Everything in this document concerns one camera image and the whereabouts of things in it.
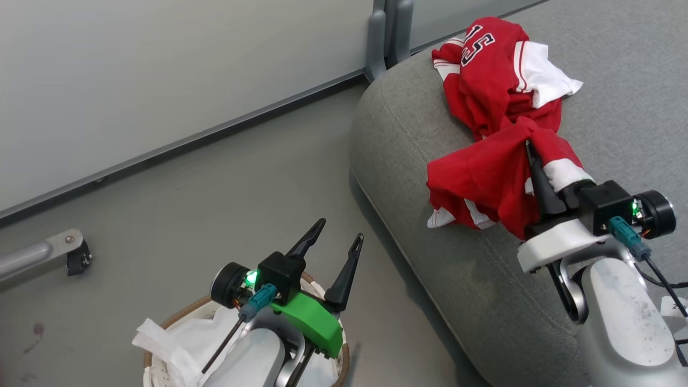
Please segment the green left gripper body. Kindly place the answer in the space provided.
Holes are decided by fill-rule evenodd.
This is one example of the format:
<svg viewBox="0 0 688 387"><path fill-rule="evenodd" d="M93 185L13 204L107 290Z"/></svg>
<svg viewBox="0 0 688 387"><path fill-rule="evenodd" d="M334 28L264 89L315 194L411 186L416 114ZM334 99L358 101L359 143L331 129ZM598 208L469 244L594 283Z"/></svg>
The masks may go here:
<svg viewBox="0 0 688 387"><path fill-rule="evenodd" d="M312 341L320 353L331 358L339 356L344 342L341 324L319 299L307 292L298 292L285 305L272 302L269 306Z"/></svg>

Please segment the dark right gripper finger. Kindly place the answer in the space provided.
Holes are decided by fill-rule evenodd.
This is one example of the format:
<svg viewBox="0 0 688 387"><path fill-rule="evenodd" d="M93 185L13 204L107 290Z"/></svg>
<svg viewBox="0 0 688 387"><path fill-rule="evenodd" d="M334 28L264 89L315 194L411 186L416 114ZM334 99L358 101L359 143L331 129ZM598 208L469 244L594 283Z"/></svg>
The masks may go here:
<svg viewBox="0 0 688 387"><path fill-rule="evenodd" d="M535 145L531 140L526 140L525 147L528 163L530 164L533 193L535 194L538 211L540 212L540 220L544 221L565 214L567 206L549 183L548 177L543 170L542 159L536 151Z"/></svg>
<svg viewBox="0 0 688 387"><path fill-rule="evenodd" d="M582 189L594 187L595 182L592 180L580 180L575 183L568 184L560 190L560 200L565 204L568 210L577 210L579 208L578 194Z"/></svg>

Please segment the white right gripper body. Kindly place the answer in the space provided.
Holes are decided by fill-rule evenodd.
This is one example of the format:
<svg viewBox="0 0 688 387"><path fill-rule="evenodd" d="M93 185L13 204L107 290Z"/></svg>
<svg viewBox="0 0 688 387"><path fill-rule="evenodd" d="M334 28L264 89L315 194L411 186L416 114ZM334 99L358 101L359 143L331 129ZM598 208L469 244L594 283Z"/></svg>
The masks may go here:
<svg viewBox="0 0 688 387"><path fill-rule="evenodd" d="M518 248L518 262L528 273L565 258L573 263L613 258L614 242L610 238L593 235L580 220L568 220L526 240Z"/></svg>

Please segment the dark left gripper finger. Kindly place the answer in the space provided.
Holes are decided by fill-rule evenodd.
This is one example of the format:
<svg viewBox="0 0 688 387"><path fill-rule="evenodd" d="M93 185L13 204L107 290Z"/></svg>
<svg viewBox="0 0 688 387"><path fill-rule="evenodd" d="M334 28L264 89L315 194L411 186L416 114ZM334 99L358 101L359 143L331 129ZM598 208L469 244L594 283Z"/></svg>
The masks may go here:
<svg viewBox="0 0 688 387"><path fill-rule="evenodd" d="M299 239L294 247L290 248L286 253L286 257L295 257L304 260L307 251L317 242L320 233L324 229L325 223L325 218L317 220L317 222Z"/></svg>
<svg viewBox="0 0 688 387"><path fill-rule="evenodd" d="M346 310L350 292L353 287L358 267L364 235L359 233L347 253L347 261L332 286L325 291L324 304L330 313L341 313Z"/></svg>

